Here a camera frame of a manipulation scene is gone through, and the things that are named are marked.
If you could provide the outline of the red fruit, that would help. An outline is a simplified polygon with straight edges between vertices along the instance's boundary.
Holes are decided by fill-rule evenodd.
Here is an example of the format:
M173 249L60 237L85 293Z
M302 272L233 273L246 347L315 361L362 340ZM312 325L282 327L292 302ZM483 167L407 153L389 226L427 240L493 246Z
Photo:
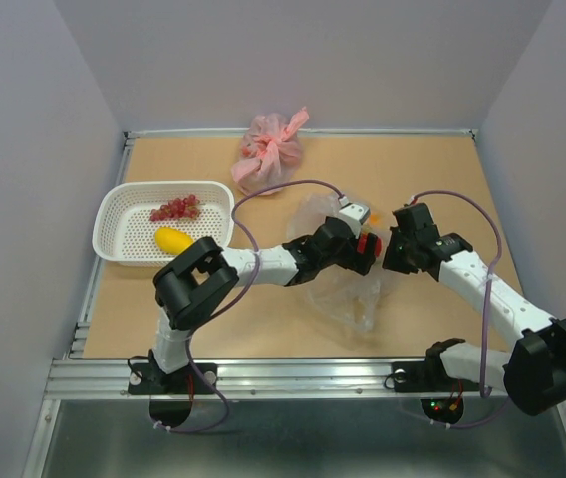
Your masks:
M361 234L357 243L357 253L362 255L372 255L378 258L383 247L382 240L374 233Z

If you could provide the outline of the clear plastic fruit bag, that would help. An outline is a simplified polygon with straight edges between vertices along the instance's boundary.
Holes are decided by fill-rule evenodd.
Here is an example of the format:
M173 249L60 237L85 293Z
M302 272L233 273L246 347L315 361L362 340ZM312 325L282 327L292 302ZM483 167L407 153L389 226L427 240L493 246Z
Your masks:
M292 240L314 233L338 209L334 192L306 196L288 222L286 238ZM300 289L305 303L324 318L358 333L368 333L375 325L382 298L389 293L392 282L390 273L385 272L377 261L365 276L331 266Z

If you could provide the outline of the red grape bunch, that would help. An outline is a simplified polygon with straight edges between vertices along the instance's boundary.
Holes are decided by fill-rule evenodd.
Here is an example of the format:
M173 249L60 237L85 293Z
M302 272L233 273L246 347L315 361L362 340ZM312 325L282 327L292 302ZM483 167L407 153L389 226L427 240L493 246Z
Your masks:
M162 204L159 209L153 209L149 221L194 220L200 215L200 205L200 200L194 194L177 197Z

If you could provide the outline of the yellow fruit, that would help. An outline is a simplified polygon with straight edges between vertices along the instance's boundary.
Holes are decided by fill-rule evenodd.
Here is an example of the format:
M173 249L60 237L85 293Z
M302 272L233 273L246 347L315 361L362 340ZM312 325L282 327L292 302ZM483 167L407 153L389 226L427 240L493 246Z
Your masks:
M154 233L154 242L162 252L176 256L188 249L194 240L177 229L161 227Z

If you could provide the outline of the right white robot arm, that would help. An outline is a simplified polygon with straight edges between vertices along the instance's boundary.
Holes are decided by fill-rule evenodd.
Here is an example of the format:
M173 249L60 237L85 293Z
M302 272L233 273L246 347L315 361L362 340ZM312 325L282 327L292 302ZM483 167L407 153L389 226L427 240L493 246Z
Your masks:
M536 416L566 401L566 318L538 308L494 274L461 236L442 235L426 204L393 213L385 269L424 272L447 286L482 314L484 328L495 328L508 352L492 351L488 338L478 346L464 339L438 341L408 371L406 382L430 390L457 380L505 392L523 413Z

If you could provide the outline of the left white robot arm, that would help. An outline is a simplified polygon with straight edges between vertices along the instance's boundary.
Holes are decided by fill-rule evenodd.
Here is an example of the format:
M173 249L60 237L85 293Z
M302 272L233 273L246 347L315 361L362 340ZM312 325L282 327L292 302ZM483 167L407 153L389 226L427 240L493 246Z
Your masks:
M376 234L354 232L335 217L310 235L258 251L222 248L210 237L197 240L153 278L160 316L149 351L149 379L165 392L184 385L190 337L220 314L218 306L233 289L297 286L332 266L364 276L381 250Z

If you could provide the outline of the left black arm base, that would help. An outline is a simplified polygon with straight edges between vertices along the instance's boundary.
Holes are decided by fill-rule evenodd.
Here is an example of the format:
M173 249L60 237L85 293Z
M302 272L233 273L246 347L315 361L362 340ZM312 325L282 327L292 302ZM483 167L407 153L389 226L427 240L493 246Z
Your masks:
M149 399L148 415L154 428L168 433L194 434L209 431L229 416L229 403L217 389L217 365L207 364L204 371L190 359L185 367L165 373L154 355L132 356L127 359L130 371L128 394ZM191 425L193 414L201 410L195 400L215 397L220 400L222 413L214 422Z

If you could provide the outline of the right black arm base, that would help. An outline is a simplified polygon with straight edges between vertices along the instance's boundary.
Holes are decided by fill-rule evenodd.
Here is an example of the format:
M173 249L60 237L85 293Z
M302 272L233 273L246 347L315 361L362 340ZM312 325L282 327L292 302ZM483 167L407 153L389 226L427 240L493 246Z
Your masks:
M393 362L383 388L398 394L417 394L424 417L449 429L469 427L460 423L465 410L464 395L478 391L478 385L466 379L431 377L424 359Z

